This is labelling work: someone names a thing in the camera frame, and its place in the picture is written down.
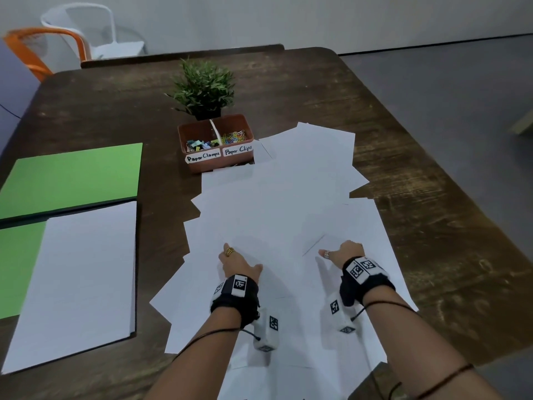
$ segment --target orange container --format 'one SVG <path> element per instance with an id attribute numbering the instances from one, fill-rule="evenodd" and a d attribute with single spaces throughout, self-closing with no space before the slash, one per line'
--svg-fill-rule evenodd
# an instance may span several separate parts
<path id="1" fill-rule="evenodd" d="M 209 119 L 179 126 L 177 132 L 180 136 L 181 151 L 192 173 L 203 173 L 215 168 L 228 167 L 254 158 L 252 145 L 254 134 L 243 114 L 216 118 L 213 119 L 213 123 L 215 123 L 221 136 L 232 132 L 244 131 L 246 140 L 189 153 L 187 152 L 188 140 L 203 140 L 207 142 L 215 140 L 217 135 L 213 127 L 211 127 Z"/>

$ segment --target gray floor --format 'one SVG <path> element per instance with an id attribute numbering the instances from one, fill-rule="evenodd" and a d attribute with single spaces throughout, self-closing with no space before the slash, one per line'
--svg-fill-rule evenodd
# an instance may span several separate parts
<path id="1" fill-rule="evenodd" d="M 533 36 L 344 56 L 344 62 L 533 260 Z M 505 398 L 533 398 L 533 349 L 481 368 Z"/>

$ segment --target hand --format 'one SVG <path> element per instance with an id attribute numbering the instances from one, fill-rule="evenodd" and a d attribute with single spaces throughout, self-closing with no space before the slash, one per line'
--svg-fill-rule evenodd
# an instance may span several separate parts
<path id="1" fill-rule="evenodd" d="M 237 251 L 233 251 L 229 257 L 226 257 L 226 250 L 228 248 L 230 248 L 229 244 L 227 242 L 224 243 L 224 251 L 218 255 L 218 259 L 222 262 L 222 269 L 226 278 L 235 274 L 241 274 L 249 276 L 258 284 L 259 275 L 261 275 L 261 271 L 263 270 L 263 264 L 257 264 L 251 267 Z"/>
<path id="2" fill-rule="evenodd" d="M 329 254 L 329 260 L 335 264 L 336 267 L 342 269 L 344 263 L 353 257 L 364 257 L 363 244 L 346 240 L 341 244 L 337 251 L 328 251 L 325 249 L 318 250 L 318 255 L 325 257 L 326 252 Z"/>

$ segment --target forearm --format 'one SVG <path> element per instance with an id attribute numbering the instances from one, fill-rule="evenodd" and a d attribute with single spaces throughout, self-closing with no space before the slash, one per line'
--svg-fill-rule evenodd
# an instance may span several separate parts
<path id="1" fill-rule="evenodd" d="M 238 328 L 240 323 L 236 309 L 219 307 L 194 338 L 215 329 Z M 216 400 L 238 334 L 215 333 L 191 345 L 163 372 L 145 400 Z"/>
<path id="2" fill-rule="evenodd" d="M 387 286 L 370 290 L 364 296 L 363 304 L 377 300 L 407 304 Z M 367 312 L 391 368 L 411 396 L 432 388 L 467 364 L 441 335 L 408 309 L 393 304 L 376 304 Z M 429 398 L 490 400 L 501 397 L 476 371 L 467 371 Z"/>

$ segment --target orange chair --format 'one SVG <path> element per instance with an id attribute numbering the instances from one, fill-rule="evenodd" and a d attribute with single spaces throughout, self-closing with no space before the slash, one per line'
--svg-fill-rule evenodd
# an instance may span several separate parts
<path id="1" fill-rule="evenodd" d="M 23 42 L 22 39 L 28 36 L 37 35 L 40 33 L 60 33 L 63 35 L 70 35 L 76 41 L 78 45 L 79 59 L 83 62 L 90 60 L 90 51 L 88 47 L 83 43 L 82 38 L 74 32 L 66 29 L 35 27 L 35 28 L 23 28 L 9 31 L 4 37 L 4 41 L 7 46 L 22 60 L 22 62 L 31 70 L 31 72 L 39 79 L 44 81 L 45 78 L 51 76 L 53 73 L 43 63 L 41 59 Z"/>

